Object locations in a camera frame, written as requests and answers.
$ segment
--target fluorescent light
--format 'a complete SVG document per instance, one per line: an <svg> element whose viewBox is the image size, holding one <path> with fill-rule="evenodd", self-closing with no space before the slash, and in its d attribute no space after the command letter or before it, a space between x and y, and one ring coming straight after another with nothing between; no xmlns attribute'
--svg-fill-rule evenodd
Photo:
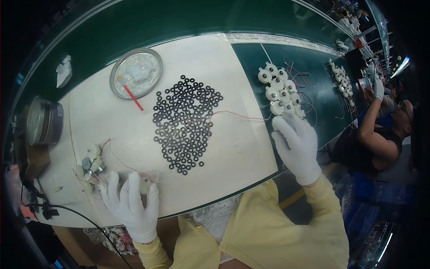
<svg viewBox="0 0 430 269"><path fill-rule="evenodd" d="M382 256L384 255L385 250L387 249L388 243L390 242L392 236L393 236L393 233L391 233L390 238L388 238L387 244L385 245L384 250L382 251L381 256L379 257L378 262L382 259Z"/></svg>

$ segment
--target tin lid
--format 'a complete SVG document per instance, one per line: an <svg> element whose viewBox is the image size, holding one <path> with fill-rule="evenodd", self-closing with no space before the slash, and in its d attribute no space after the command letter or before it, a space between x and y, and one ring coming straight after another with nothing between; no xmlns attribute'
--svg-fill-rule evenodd
<svg viewBox="0 0 430 269"><path fill-rule="evenodd" d="M27 139L30 145L33 145L40 140L44 114L43 100L40 96L36 96L31 102L27 116Z"/></svg>

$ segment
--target woman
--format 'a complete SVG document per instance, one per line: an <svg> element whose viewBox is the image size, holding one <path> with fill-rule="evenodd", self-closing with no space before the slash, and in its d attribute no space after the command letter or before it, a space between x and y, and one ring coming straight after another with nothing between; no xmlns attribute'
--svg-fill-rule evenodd
<svg viewBox="0 0 430 269"><path fill-rule="evenodd" d="M171 261L157 237L157 186L151 185L144 209L138 174L129 175L118 197L118 174L112 172L108 187L100 187L103 200L126 226L145 268L347 267L348 239L339 199L316 162L315 130L296 115L288 114L275 117L272 125L278 154L304 187L313 208L311 222L308 225L291 222L279 208L275 183L268 180L236 197L237 203L230 201L228 218L202 222L200 214L178 216L181 234ZM207 213L214 209L219 210L218 206L212 207Z"/></svg>

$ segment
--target black cable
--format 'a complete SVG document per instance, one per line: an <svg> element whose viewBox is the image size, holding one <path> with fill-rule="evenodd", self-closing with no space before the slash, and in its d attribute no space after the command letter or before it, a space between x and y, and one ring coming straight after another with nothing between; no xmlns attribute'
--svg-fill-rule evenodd
<svg viewBox="0 0 430 269"><path fill-rule="evenodd" d="M25 207L42 207L42 206L44 206L43 204L24 204L23 202L22 202L22 190L23 190L23 188L24 188L24 185L22 185L21 184L21 204L23 205L23 206L25 206ZM81 217L83 217L84 219L86 219L86 220L88 220L89 222L91 222L91 224L92 225L94 225L95 227L97 227L97 229L99 229L99 231L101 231L103 234L104 234L104 236L107 238L107 240L110 242L110 244L113 246L113 248L115 249L115 251L118 253L118 255L121 257L121 259L123 259L123 261L127 264L127 266L130 268L130 269L133 269L132 267L131 267L131 265L126 261L126 259L124 258L124 256L119 252L119 250L117 249L117 247L115 246L115 244L109 239L109 236L103 231L103 229L100 227L100 226L98 226L95 222L93 222L92 220L90 220L89 218L87 218L86 216L84 216L84 215L82 215L81 213L79 213L79 212L77 212L77 211L75 211L75 210L73 210L73 209L71 209L71 208L68 208L68 207L64 207L64 206L62 206L62 205L55 205L55 204L50 204L49 205L49 207L57 207L57 208L62 208L62 209L66 209L66 210L69 210L70 212L73 212L73 213L75 213L75 214L77 214L77 215L79 215L79 216L81 216Z"/></svg>

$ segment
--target hand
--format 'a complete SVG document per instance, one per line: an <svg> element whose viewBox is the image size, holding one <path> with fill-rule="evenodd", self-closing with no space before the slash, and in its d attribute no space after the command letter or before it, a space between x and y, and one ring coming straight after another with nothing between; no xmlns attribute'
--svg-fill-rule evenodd
<svg viewBox="0 0 430 269"><path fill-rule="evenodd" d="M272 137L279 156L296 176L297 183L307 186L316 182L321 175L321 168L316 162L318 139L315 130L295 114L285 112L273 118L272 126L275 131L282 133L273 132Z"/></svg>
<svg viewBox="0 0 430 269"><path fill-rule="evenodd" d="M366 99L369 102L372 102L375 99L375 93L374 93L372 87L364 88L364 95L366 96Z"/></svg>
<svg viewBox="0 0 430 269"><path fill-rule="evenodd" d="M375 98L379 98L382 102L382 98L384 97L384 86L382 85L382 81L379 78L375 79L375 84L373 85L373 91L375 93Z"/></svg>
<svg viewBox="0 0 430 269"><path fill-rule="evenodd" d="M147 244L152 242L157 236L158 219L158 188L152 183L147 195L146 209L140 197L141 178L137 172L129 174L129 178L121 188L118 197L117 172L111 173L109 185L100 184L101 197L104 204L125 227L130 237L139 243Z"/></svg>

